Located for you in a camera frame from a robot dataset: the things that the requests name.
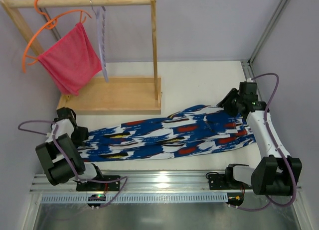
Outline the blue patterned trousers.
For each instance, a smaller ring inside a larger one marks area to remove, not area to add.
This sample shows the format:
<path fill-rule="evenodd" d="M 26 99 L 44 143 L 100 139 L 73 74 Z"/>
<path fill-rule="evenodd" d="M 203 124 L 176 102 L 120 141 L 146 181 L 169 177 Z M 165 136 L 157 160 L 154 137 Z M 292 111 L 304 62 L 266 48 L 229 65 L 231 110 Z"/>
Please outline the blue patterned trousers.
<path fill-rule="evenodd" d="M 167 117 L 90 131 L 77 149 L 85 162 L 162 160 L 232 151 L 255 141 L 240 115 L 196 105 Z"/>

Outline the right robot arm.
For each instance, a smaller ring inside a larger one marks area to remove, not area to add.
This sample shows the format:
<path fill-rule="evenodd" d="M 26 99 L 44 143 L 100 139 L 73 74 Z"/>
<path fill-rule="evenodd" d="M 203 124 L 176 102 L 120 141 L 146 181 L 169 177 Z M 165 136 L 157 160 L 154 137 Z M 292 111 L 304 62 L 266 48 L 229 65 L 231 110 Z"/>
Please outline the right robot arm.
<path fill-rule="evenodd" d="M 261 161 L 257 167 L 230 165 L 232 177 L 250 186 L 256 195 L 290 196 L 297 193 L 302 170 L 299 158 L 293 158 L 281 143 L 272 124 L 267 104 L 258 100 L 257 84 L 241 82 L 218 103 L 232 117 L 240 115 L 251 128 Z"/>

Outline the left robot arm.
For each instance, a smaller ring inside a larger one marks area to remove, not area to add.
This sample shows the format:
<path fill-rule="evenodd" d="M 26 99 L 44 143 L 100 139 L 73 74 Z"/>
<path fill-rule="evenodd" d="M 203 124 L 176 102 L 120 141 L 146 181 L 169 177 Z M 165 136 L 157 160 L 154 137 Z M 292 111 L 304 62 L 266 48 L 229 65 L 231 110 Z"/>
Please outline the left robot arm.
<path fill-rule="evenodd" d="M 49 183 L 99 183 L 103 180 L 101 171 L 95 164 L 85 164 L 77 149 L 88 140 L 88 128 L 77 124 L 74 110 L 63 107 L 56 112 L 48 139 L 35 149 Z"/>

